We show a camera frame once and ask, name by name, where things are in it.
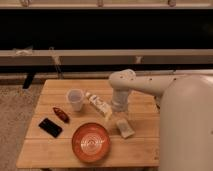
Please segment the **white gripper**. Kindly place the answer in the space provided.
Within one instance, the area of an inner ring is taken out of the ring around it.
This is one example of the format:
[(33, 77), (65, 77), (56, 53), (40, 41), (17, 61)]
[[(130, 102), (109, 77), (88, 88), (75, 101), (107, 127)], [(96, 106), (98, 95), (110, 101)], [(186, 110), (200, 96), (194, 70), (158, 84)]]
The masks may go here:
[[(114, 112), (126, 112), (128, 110), (128, 91), (114, 90), (111, 100), (112, 109)], [(135, 134), (130, 124), (126, 119), (120, 119), (116, 122), (121, 136), (128, 138)]]

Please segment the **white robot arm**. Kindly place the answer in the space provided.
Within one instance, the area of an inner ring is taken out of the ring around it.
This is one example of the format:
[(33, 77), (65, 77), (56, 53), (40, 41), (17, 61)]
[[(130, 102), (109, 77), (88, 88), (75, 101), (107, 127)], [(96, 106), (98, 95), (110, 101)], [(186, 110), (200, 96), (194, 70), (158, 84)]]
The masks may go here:
[(160, 105), (159, 171), (213, 171), (213, 75), (138, 76), (131, 69), (109, 76), (112, 108), (128, 109), (132, 91)]

